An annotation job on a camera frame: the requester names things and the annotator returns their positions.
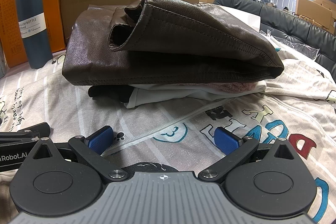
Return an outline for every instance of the pink lace fabric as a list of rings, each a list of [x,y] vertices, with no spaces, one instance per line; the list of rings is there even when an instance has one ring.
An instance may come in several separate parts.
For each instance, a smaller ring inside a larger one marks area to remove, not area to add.
[[[209,83],[209,84],[173,84],[173,85],[202,85],[213,89],[218,89],[227,93],[242,93],[255,89],[257,83]]]

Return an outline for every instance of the white label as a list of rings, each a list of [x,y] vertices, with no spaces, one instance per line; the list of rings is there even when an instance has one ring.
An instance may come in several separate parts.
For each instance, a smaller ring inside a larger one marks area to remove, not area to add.
[[[42,32],[47,27],[45,25],[44,13],[19,22],[21,37],[26,38]]]

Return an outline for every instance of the vacuum bottle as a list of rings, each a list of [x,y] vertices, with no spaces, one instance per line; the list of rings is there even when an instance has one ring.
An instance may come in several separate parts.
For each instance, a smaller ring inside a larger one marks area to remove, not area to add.
[[[42,0],[15,0],[21,37],[33,69],[53,58],[45,24]]]

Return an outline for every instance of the black leather sofa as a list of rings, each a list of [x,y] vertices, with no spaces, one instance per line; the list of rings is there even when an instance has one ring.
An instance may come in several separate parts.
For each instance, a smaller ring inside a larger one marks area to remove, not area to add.
[[[336,37],[331,33],[289,13],[251,0],[215,0],[214,4],[260,16],[260,29],[265,33],[270,30],[275,37],[319,48],[316,62],[330,71],[336,81]]]

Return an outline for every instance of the blue gripper pad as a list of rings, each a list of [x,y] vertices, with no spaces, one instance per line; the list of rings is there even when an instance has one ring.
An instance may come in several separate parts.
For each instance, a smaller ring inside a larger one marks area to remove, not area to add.
[[[223,127],[217,127],[214,132],[215,145],[228,155],[243,144],[243,140]]]
[[[113,129],[110,126],[104,126],[95,133],[85,138],[84,143],[101,155],[113,142]]]

